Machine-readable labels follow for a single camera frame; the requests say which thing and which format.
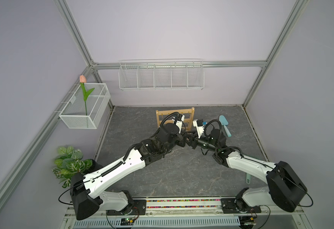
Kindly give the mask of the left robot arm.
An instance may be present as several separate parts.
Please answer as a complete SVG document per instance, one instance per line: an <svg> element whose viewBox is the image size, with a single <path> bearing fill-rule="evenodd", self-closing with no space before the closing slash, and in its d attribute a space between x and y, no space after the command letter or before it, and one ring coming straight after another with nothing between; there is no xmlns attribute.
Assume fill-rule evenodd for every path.
<svg viewBox="0 0 334 229"><path fill-rule="evenodd" d="M126 190L107 192L106 189L125 176L150 165L165 157L176 145L183 145L186 139L184 127L185 116L173 112L164 118L157 131L140 143L132 145L127 153L113 163L101 167L92 166L93 172L76 173L71 178L69 190L75 217L84 220L101 208L128 214L134 208L134 201Z"/></svg>

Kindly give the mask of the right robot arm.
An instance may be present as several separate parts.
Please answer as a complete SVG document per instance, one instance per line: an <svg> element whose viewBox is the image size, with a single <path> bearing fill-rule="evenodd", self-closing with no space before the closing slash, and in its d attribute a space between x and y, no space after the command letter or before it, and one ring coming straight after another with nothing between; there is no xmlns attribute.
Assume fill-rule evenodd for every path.
<svg viewBox="0 0 334 229"><path fill-rule="evenodd" d="M209 134L206 132L213 123L214 120L208 123L201 119L194 120L196 131L189 135L188 145L192 148L200 147L203 154L211 151L218 164L245 172L266 184L262 188L242 189L224 209L245 213L253 207L266 205L294 212L307 195L307 188L292 167L284 161L272 163L258 160L244 155L238 147L226 146L222 126L213 128Z"/></svg>

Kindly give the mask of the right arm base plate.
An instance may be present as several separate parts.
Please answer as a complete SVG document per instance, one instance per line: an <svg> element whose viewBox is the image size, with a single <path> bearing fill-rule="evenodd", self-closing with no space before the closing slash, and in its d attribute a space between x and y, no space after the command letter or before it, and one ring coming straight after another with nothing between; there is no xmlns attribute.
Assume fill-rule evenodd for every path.
<svg viewBox="0 0 334 229"><path fill-rule="evenodd" d="M250 207L242 199L222 198L221 205L224 214L261 213L261 208L259 206Z"/></svg>

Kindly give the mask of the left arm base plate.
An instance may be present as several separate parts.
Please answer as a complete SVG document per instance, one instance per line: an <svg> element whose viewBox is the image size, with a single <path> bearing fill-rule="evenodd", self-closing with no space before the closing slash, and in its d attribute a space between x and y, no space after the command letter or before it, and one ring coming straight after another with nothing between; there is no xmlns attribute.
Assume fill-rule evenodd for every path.
<svg viewBox="0 0 334 229"><path fill-rule="evenodd" d="M108 216L145 215L147 201L145 199L135 199L133 204L128 204L123 210L107 210Z"/></svg>

